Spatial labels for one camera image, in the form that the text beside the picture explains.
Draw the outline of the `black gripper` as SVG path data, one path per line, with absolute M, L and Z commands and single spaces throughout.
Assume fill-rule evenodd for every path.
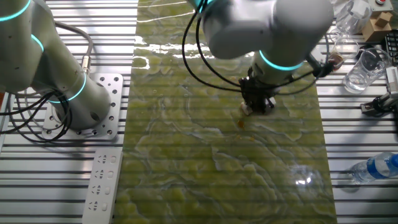
M 252 77 L 239 79 L 241 95 L 251 113 L 270 113 L 276 104 L 275 92 L 268 86 L 258 85 Z

